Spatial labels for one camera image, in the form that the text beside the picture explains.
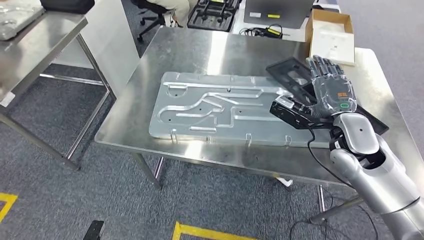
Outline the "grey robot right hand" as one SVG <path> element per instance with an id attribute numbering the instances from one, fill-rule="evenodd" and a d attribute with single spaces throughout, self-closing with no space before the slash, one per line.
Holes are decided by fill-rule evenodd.
<path id="1" fill-rule="evenodd" d="M 290 110 L 312 122 L 329 122 L 343 113 L 355 113 L 357 98 L 351 80 L 340 65 L 328 58 L 313 55 L 306 58 L 316 102 L 302 104 L 293 99 Z"/>

